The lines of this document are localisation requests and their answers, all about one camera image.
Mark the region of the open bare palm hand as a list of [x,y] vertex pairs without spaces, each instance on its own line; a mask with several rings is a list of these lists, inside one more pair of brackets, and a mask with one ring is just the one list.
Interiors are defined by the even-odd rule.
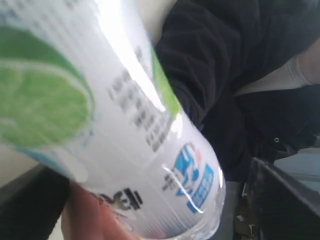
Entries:
[[112,209],[74,182],[61,214],[61,231],[65,240],[141,240],[128,231]]

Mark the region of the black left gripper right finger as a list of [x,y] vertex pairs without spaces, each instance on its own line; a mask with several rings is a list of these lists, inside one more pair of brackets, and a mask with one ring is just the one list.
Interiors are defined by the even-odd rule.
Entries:
[[248,202],[265,240],[318,240],[320,194],[275,165],[253,158]]

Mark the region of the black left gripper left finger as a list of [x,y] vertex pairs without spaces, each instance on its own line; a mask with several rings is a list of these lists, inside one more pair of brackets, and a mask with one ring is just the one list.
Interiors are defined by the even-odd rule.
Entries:
[[0,238],[47,240],[64,209],[70,181],[38,165],[0,189]]

